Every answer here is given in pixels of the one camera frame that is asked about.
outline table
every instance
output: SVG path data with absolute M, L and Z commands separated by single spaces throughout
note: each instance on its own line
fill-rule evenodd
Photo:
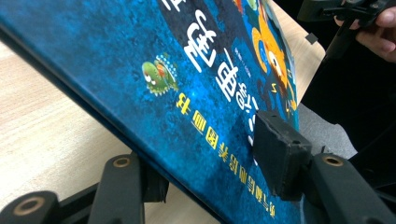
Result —
M 307 32 L 272 4 L 295 59 L 300 102 L 324 49 L 318 42 L 310 44 Z M 97 183 L 108 159 L 130 153 L 3 43 L 0 90 L 0 209 L 25 193 L 42 189 L 56 192 L 62 200 Z M 167 204 L 145 206 L 147 223 L 218 223 L 172 185 Z

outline children's book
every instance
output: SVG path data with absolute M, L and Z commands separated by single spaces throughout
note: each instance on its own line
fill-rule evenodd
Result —
M 0 28 L 219 221 L 300 222 L 251 152 L 257 110 L 298 128 L 293 59 L 269 2 L 12 0 Z

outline green cartoon creature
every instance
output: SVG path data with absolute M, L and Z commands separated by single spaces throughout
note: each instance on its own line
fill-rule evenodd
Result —
M 163 95 L 169 89 L 178 91 L 175 80 L 176 68 L 170 64 L 163 56 L 157 56 L 154 63 L 144 62 L 142 72 L 148 84 L 148 89 L 155 96 Z

